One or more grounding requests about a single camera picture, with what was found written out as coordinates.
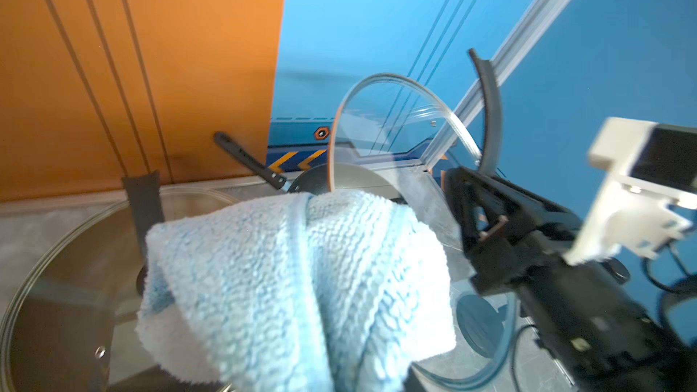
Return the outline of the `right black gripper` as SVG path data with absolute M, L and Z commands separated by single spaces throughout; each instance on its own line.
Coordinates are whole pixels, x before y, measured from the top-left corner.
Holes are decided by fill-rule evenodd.
M 465 167 L 446 171 L 444 191 L 480 296 L 512 292 L 533 268 L 559 262 L 582 226 L 567 208 Z

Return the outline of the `light blue microfibre cloth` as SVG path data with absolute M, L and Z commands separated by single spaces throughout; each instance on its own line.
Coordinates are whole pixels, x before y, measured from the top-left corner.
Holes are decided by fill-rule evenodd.
M 291 193 L 152 227 L 136 332 L 186 383 L 399 391 L 456 346 L 447 257 L 412 208 Z

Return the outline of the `large glass pot lid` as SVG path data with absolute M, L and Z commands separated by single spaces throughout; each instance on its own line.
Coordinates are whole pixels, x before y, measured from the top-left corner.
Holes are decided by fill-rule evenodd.
M 68 232 L 30 271 L 1 325 L 4 391 L 224 391 L 183 383 L 135 327 L 144 259 L 129 201 Z

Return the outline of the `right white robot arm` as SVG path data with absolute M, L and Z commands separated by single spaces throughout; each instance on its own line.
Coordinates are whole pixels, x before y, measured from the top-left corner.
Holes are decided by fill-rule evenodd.
M 566 263 L 582 226 L 573 212 L 465 167 L 445 173 L 444 192 L 477 294 L 517 295 L 580 390 L 695 390 L 695 348 L 650 319 L 600 262 Z

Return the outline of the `right aluminium corner post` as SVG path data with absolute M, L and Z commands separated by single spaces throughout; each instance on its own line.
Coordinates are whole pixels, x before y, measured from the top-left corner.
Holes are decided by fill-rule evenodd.
M 524 16 L 491 60 L 499 85 L 502 85 L 511 76 L 570 1 L 535 0 L 528 7 Z M 477 117 L 483 106 L 481 90 L 478 89 L 477 83 L 473 83 L 458 103 L 454 114 L 463 125 L 467 126 Z M 443 126 L 420 157 L 421 163 L 428 169 L 435 167 L 455 139 L 456 133 Z

